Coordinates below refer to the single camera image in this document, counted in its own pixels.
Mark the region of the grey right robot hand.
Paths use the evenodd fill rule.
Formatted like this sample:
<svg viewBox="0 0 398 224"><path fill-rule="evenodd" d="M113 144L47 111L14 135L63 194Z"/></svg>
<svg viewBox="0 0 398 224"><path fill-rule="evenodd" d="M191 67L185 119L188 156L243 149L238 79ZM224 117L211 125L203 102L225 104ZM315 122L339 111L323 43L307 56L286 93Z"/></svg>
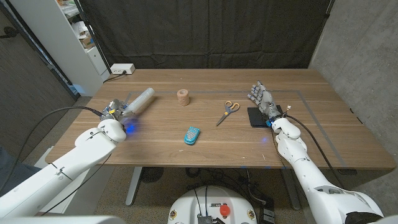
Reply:
<svg viewBox="0 0 398 224"><path fill-rule="evenodd" d="M274 104L271 93L259 80L256 85L252 86L251 94L248 94L248 98L258 105L261 114L268 117L269 120L275 121L281 118L282 114Z"/></svg>

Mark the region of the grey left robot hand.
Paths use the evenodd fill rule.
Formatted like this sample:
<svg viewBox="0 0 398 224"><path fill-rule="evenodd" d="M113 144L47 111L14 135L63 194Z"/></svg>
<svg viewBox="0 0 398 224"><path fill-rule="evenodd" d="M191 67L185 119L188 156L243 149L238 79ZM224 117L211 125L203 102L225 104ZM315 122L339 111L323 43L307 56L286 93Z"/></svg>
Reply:
<svg viewBox="0 0 398 224"><path fill-rule="evenodd" d="M127 118L133 115L131 110L127 110L128 104L114 99L109 103L109 105L102 111L102 115L100 116L100 120L106 119L114 119L120 121L122 118Z"/></svg>

